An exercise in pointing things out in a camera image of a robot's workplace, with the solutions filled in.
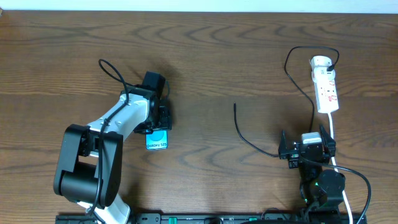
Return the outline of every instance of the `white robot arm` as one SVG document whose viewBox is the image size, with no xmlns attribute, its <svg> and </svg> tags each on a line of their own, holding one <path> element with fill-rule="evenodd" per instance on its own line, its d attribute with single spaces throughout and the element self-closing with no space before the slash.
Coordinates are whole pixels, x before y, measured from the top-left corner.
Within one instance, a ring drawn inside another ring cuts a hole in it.
<svg viewBox="0 0 398 224">
<path fill-rule="evenodd" d="M 102 117 L 87 126 L 67 128 L 55 173 L 56 194 L 87 210 L 95 207 L 93 215 L 98 222 L 127 223 L 131 209 L 118 195 L 123 142 L 132 132 L 171 129 L 169 109 L 160 100 L 164 83 L 160 74 L 147 72 L 143 83 L 128 88 L 127 93 L 122 91 L 118 102 Z M 98 157 L 102 163 L 80 162 L 81 156 Z"/>
</svg>

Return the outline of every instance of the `black cable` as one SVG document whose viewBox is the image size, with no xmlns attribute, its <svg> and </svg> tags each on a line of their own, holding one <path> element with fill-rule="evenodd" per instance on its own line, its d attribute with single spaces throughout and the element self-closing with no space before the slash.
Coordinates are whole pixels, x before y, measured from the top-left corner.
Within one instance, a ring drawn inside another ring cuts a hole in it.
<svg viewBox="0 0 398 224">
<path fill-rule="evenodd" d="M 105 222 L 97 213 L 95 213 L 95 212 L 94 212 L 94 217 L 95 217 L 99 222 L 101 222 L 101 224 L 106 224 L 106 222 Z"/>
<path fill-rule="evenodd" d="M 266 155 L 266 156 L 273 157 L 273 158 L 279 157 L 278 154 L 271 154 L 271 153 L 268 153 L 268 152 L 266 152 L 266 151 L 264 151 L 264 150 L 258 148 L 257 146 L 251 144 L 248 140 L 246 140 L 246 139 L 242 136 L 242 134 L 241 134 L 241 132 L 240 132 L 240 130 L 239 130 L 239 128 L 238 128 L 238 123 L 236 122 L 236 103 L 234 103 L 234 119 L 235 119 L 236 131 L 238 132 L 239 137 L 241 137 L 241 139 L 242 139 L 244 142 L 246 142 L 249 146 L 255 148 L 257 151 L 263 153 L 263 154 Z"/>
<path fill-rule="evenodd" d="M 120 80 L 118 80 L 112 74 L 110 74 L 108 71 L 106 71 L 105 68 L 101 64 L 102 62 L 104 62 L 107 65 L 109 65 L 114 70 L 114 72 L 116 72 L 116 74 L 118 74 Z M 95 199 L 94 199 L 93 205 L 91 206 L 90 210 L 87 212 L 87 215 L 92 215 L 94 213 L 95 208 L 97 207 L 97 204 L 100 202 L 101 190 L 102 190 L 102 171 L 103 171 L 103 167 L 102 167 L 102 165 L 103 165 L 102 164 L 102 147 L 105 148 L 105 145 L 104 145 L 104 131 L 105 131 L 105 128 L 108 126 L 108 124 L 111 121 L 111 119 L 113 118 L 113 116 L 115 116 L 119 111 L 121 111 L 129 103 L 129 94 L 128 94 L 128 90 L 127 90 L 127 83 L 124 81 L 124 78 L 119 73 L 119 71 L 112 64 L 107 62 L 106 60 L 99 59 L 98 60 L 98 64 L 99 64 L 99 66 L 102 68 L 102 70 L 105 73 L 107 73 L 109 76 L 113 77 L 117 81 L 120 81 L 121 83 L 123 83 L 124 91 L 126 92 L 126 100 L 124 101 L 124 103 L 118 109 L 113 111 L 113 113 L 111 113 L 111 115 L 109 115 L 107 118 L 104 119 L 104 122 L 103 122 L 102 127 L 101 127 L 101 131 L 99 132 L 99 139 L 98 139 L 98 185 L 97 185 L 97 191 L 96 191 L 96 195 L 95 195 Z"/>
<path fill-rule="evenodd" d="M 279 208 L 268 208 L 265 212 L 261 214 L 261 220 L 265 219 L 265 214 L 267 214 L 270 210 L 277 210 L 284 217 L 285 220 L 288 220 L 288 218 Z"/>
<path fill-rule="evenodd" d="M 118 75 L 120 75 L 120 73 L 117 72 L 117 69 L 116 69 L 112 64 L 110 64 L 109 62 L 107 62 L 107 61 L 105 61 L 105 60 L 103 60 L 103 59 L 100 59 L 100 60 L 98 61 L 99 67 L 101 67 L 102 71 L 104 71 L 104 72 L 105 72 L 107 75 L 109 75 L 111 78 L 113 78 L 114 80 L 116 80 L 116 81 L 118 81 L 118 82 L 123 83 L 123 85 L 126 84 L 126 85 L 129 85 L 129 86 L 135 86 L 135 85 L 130 84 L 130 83 L 128 83 L 128 82 L 122 81 L 123 78 L 118 79 L 118 78 L 114 77 L 112 74 L 110 74 L 110 73 L 102 66 L 101 62 L 105 62 L 107 65 L 109 65 Z"/>
<path fill-rule="evenodd" d="M 286 61 L 285 61 L 285 66 L 284 66 L 285 73 L 286 73 L 287 77 L 290 79 L 290 81 L 292 81 L 292 83 L 293 83 L 293 84 L 297 87 L 297 89 L 300 90 L 300 92 L 311 102 L 311 105 L 312 105 L 311 122 L 310 122 L 309 131 L 308 131 L 309 133 L 311 133 L 311 132 L 312 132 L 313 118 L 314 118 L 314 116 L 315 116 L 315 106 L 314 106 L 313 101 L 311 100 L 311 98 L 310 98 L 306 93 L 304 93 L 304 91 L 296 84 L 296 82 L 295 82 L 295 81 L 293 80 L 293 78 L 289 75 L 289 73 L 287 72 L 287 69 L 286 69 L 286 65 L 287 65 L 287 61 L 289 60 L 290 53 L 292 53 L 292 51 L 295 50 L 295 49 L 327 49 L 327 50 L 335 51 L 335 52 L 337 53 L 337 58 L 336 58 L 336 61 L 335 61 L 332 65 L 330 65 L 330 66 L 328 67 L 328 69 L 327 69 L 328 72 L 333 71 L 333 69 L 335 68 L 335 66 L 336 66 L 336 64 L 337 64 L 337 62 L 338 62 L 338 59 L 339 59 L 339 57 L 340 57 L 340 53 L 339 53 L 338 50 L 336 50 L 336 49 L 334 49 L 334 48 L 331 48 L 331 47 L 324 47 L 324 46 L 297 46 L 297 47 L 292 48 L 292 49 L 289 51 L 289 53 L 287 54 Z"/>
<path fill-rule="evenodd" d="M 303 161 L 305 161 L 305 162 L 307 162 L 309 164 L 316 165 L 316 166 L 324 166 L 324 167 L 329 167 L 329 168 L 336 168 L 336 169 L 345 170 L 345 171 L 348 171 L 348 172 L 351 172 L 353 174 L 356 174 L 356 175 L 360 176 L 365 181 L 366 185 L 368 186 L 368 199 L 366 199 L 365 207 L 363 208 L 363 210 L 361 212 L 361 215 L 359 216 L 358 221 L 356 222 L 356 224 L 359 224 L 360 221 L 362 220 L 363 216 L 365 215 L 366 211 L 368 210 L 369 204 L 371 203 L 372 188 L 371 188 L 371 184 L 369 183 L 368 179 L 363 174 L 361 174 L 360 172 L 355 171 L 353 169 L 349 169 L 349 168 L 345 168 L 345 167 L 341 167 L 341 166 L 333 166 L 333 165 L 329 165 L 329 164 L 323 164 L 323 163 L 320 163 L 320 162 L 314 162 L 314 161 L 308 160 L 308 159 L 303 157 L 303 155 L 301 154 L 301 150 L 300 149 L 299 149 L 299 153 L 300 153 L 300 158 Z"/>
<path fill-rule="evenodd" d="M 308 206 L 308 208 L 305 210 L 305 213 L 304 213 L 304 220 L 306 220 L 306 221 L 309 222 L 310 219 L 309 219 L 308 215 L 310 214 L 311 209 L 312 209 L 312 208 L 317 208 L 317 207 L 319 207 L 319 202 L 318 202 L 318 201 L 312 202 L 312 203 L 310 204 L 310 206 Z"/>
</svg>

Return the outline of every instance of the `wood grain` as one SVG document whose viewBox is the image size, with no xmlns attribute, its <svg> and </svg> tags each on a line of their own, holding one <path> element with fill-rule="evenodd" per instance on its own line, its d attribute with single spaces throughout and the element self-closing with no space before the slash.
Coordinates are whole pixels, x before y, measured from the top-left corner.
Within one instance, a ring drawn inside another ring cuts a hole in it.
<svg viewBox="0 0 398 224">
<path fill-rule="evenodd" d="M 398 16 L 171 12 L 6 11 L 0 17 L 0 223 L 52 223 L 82 212 L 54 194 L 65 128 L 97 119 L 122 86 L 98 67 L 112 62 L 131 83 L 145 71 L 169 81 L 174 119 L 169 148 L 147 152 L 144 136 L 124 145 L 120 194 L 136 209 L 163 212 L 261 212 L 303 206 L 298 170 L 257 153 L 243 134 L 277 152 L 280 132 L 307 131 L 310 104 L 282 66 L 296 45 L 340 51 L 340 110 L 333 113 L 337 162 L 366 175 L 369 223 L 398 219 Z M 314 98 L 308 59 L 289 71 Z M 324 114 L 318 124 L 328 125 Z M 352 209 L 366 186 L 346 174 Z"/>
</svg>

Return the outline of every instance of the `green light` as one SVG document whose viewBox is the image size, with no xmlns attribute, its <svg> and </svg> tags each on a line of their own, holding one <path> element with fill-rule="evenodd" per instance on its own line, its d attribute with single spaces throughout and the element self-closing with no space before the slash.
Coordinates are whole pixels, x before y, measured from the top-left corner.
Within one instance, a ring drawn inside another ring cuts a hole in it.
<svg viewBox="0 0 398 224">
<path fill-rule="evenodd" d="M 170 217 L 169 224 L 177 224 L 177 218 Z"/>
</svg>

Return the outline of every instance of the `power strip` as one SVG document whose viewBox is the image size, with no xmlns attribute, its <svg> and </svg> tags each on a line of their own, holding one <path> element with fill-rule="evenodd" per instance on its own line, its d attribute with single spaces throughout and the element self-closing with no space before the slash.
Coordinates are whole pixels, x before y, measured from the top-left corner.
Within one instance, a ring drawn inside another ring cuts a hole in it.
<svg viewBox="0 0 398 224">
<path fill-rule="evenodd" d="M 315 56 L 310 61 L 312 67 L 312 80 L 315 85 L 315 96 L 319 113 L 331 113 L 338 110 L 336 91 L 336 72 L 328 72 L 332 65 L 331 59 L 325 56 Z"/>
</svg>

